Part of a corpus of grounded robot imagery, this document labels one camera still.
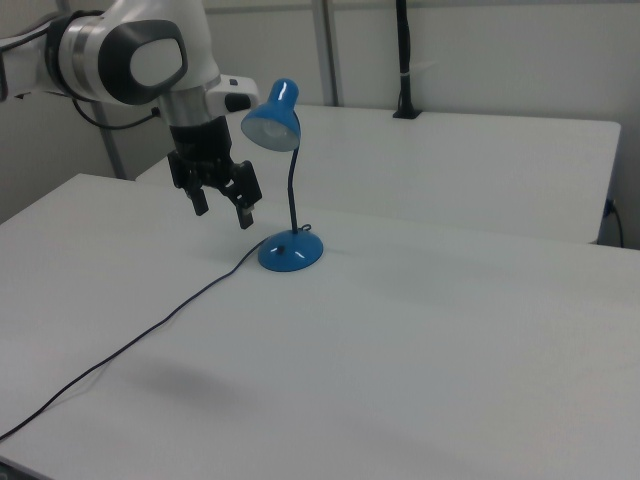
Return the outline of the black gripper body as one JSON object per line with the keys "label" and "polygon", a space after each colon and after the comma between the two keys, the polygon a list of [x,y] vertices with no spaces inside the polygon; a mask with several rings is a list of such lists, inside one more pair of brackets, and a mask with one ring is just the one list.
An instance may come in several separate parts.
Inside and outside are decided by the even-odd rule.
{"label": "black gripper body", "polygon": [[197,126],[170,126],[175,149],[168,154],[174,186],[186,188],[192,172],[204,186],[225,188],[231,181],[231,135],[225,116]]}

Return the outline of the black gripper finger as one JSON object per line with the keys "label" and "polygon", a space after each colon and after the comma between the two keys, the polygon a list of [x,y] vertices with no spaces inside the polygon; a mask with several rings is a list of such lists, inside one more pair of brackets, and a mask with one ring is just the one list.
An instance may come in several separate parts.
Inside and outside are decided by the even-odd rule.
{"label": "black gripper finger", "polygon": [[250,161],[232,163],[229,167],[229,179],[224,184],[222,193],[236,207],[236,214],[241,229],[248,229],[253,224],[253,209],[262,199],[260,185]]}
{"label": "black gripper finger", "polygon": [[191,200],[197,216],[204,215],[209,210],[209,207],[196,167],[191,162],[183,159],[177,151],[170,152],[167,159],[174,186],[185,192],[186,196]]}

